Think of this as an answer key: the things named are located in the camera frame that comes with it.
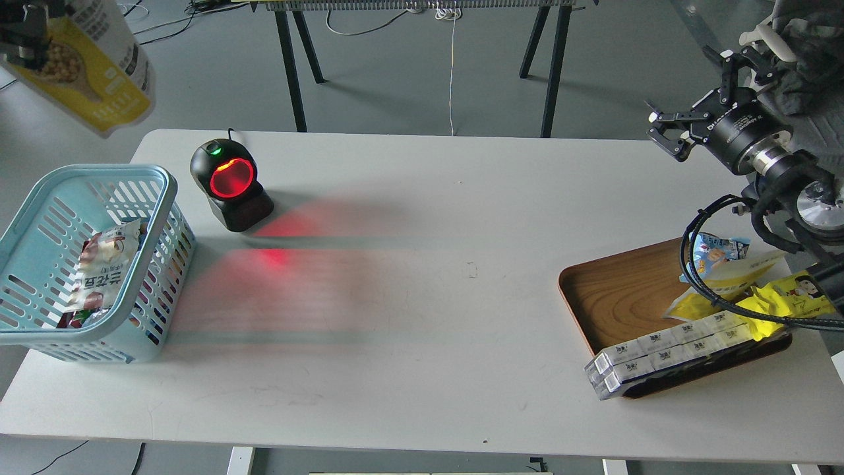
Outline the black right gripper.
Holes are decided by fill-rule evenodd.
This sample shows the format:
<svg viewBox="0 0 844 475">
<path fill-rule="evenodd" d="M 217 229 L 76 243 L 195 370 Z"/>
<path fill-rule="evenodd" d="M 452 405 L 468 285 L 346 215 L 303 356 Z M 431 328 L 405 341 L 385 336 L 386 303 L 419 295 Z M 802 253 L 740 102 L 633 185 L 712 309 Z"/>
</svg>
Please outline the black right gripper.
<svg viewBox="0 0 844 475">
<path fill-rule="evenodd" d="M 683 133 L 690 132 L 692 125 L 692 137 L 717 157 L 731 174 L 750 174 L 754 168 L 747 150 L 776 135 L 784 135 L 780 142 L 787 144 L 793 127 L 760 102 L 756 90 L 738 86 L 739 72 L 748 67 L 753 83 L 762 89 L 777 82 L 781 73 L 751 46 L 745 46 L 739 52 L 716 52 L 711 46 L 702 46 L 702 52 L 721 71 L 719 87 L 694 103 L 692 111 L 664 112 L 651 100 L 645 100 L 651 109 L 646 134 L 677 162 L 684 162 L 696 144 L 696 141 L 682 137 Z"/>
</svg>

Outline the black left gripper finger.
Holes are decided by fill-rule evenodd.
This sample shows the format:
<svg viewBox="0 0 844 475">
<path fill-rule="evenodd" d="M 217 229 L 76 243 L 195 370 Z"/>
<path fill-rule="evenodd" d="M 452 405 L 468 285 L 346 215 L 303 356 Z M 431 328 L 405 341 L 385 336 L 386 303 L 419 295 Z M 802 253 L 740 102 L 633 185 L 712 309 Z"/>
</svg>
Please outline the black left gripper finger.
<svg viewBox="0 0 844 475">
<path fill-rule="evenodd" d="M 1 52 L 7 63 L 39 71 L 48 61 L 53 3 L 1 3 Z"/>
</svg>

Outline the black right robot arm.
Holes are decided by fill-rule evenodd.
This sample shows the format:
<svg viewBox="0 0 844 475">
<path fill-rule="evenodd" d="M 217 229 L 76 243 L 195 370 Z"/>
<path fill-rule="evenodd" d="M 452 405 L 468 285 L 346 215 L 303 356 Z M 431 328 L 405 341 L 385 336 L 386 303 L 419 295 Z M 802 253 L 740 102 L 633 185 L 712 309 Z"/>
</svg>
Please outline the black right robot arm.
<svg viewBox="0 0 844 475">
<path fill-rule="evenodd" d="M 842 331 L 842 319 L 778 317 L 741 309 L 715 294 L 690 268 L 691 243 L 706 220 L 718 210 L 736 205 L 747 212 L 754 231 L 767 244 L 787 253 L 807 253 L 814 264 L 808 276 L 834 307 L 842 312 L 842 180 L 821 168 L 807 150 L 789 150 L 793 129 L 763 104 L 755 90 L 738 84 L 739 71 L 748 67 L 756 84 L 768 85 L 777 72 L 750 46 L 738 52 L 703 48 L 721 73 L 717 88 L 697 100 L 688 111 L 665 112 L 651 106 L 648 136 L 667 154 L 684 162 L 696 146 L 704 147 L 731 174 L 753 175 L 741 195 L 725 195 L 698 211 L 679 244 L 679 262 L 688 283 L 721 309 L 758 321 L 781 323 L 817 331 Z"/>
</svg>

